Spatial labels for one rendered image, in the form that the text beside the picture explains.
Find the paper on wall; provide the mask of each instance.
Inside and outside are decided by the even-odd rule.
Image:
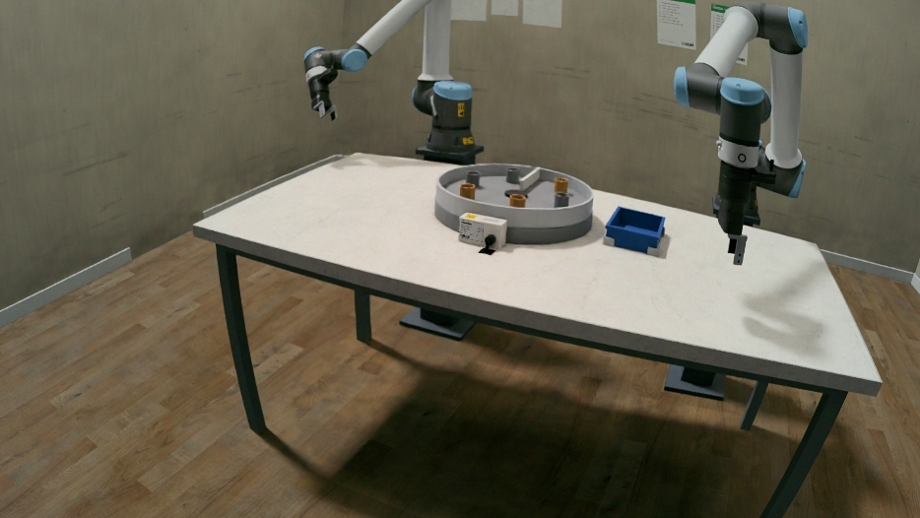
[[[696,0],[658,0],[658,42],[696,49]]]
[[[517,16],[518,0],[492,0],[494,16]]]
[[[486,0],[452,0],[450,19],[484,22],[486,20]]]
[[[716,32],[722,27],[722,22],[725,22],[725,11],[728,9],[728,6],[711,4],[712,7],[709,9],[709,39],[711,40]],[[748,64],[748,46],[745,44],[745,48],[741,51],[741,55],[738,56],[738,59],[735,60],[736,63],[741,63],[742,65]]]
[[[562,0],[524,0],[524,23],[530,26],[562,27]]]

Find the copper cylindrical part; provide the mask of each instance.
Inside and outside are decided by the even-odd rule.
[[[476,199],[476,185],[472,183],[464,183],[460,185],[460,196],[464,198],[469,198],[471,200]]]
[[[568,180],[556,178],[553,182],[553,192],[568,192]]]

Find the circular tray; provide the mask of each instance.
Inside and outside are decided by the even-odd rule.
[[[459,218],[466,213],[502,218],[508,221],[506,242],[517,244],[561,243],[588,233],[594,206],[594,192],[588,184],[541,167],[540,179],[524,191],[527,207],[510,207],[505,191],[517,190],[519,186],[505,181],[509,167],[517,167],[521,177],[534,169],[532,165],[483,163],[445,172],[437,180],[434,215],[454,230],[459,229]],[[480,174],[475,200],[460,196],[460,185],[466,183],[469,171]],[[553,184],[558,177],[568,180],[568,207],[554,207]]]

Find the blue plastic tray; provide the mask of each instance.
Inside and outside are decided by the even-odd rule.
[[[627,250],[648,253],[649,248],[658,249],[661,236],[665,233],[665,218],[626,207],[617,207],[605,228],[608,238],[604,240],[606,243]]]

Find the beige wall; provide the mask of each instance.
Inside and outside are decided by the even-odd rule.
[[[0,2],[0,308],[331,155],[301,60],[342,9]]]
[[[350,44],[394,3],[346,0],[338,43]],[[697,5],[700,48],[708,6]],[[795,6],[810,26],[800,143],[808,169],[797,200],[761,191],[763,227],[909,271],[920,256],[920,2]],[[565,0],[562,29],[509,17],[454,22],[451,71],[475,90],[480,162],[557,168],[599,189],[707,213],[718,117],[674,101],[674,70],[698,52],[658,45],[655,14],[653,0]],[[354,130],[338,151],[411,156],[425,140],[429,123],[409,103],[422,27],[414,20],[334,85],[336,124]],[[734,74],[769,87],[766,41],[751,44],[750,60]],[[769,140],[769,124],[762,136]]]

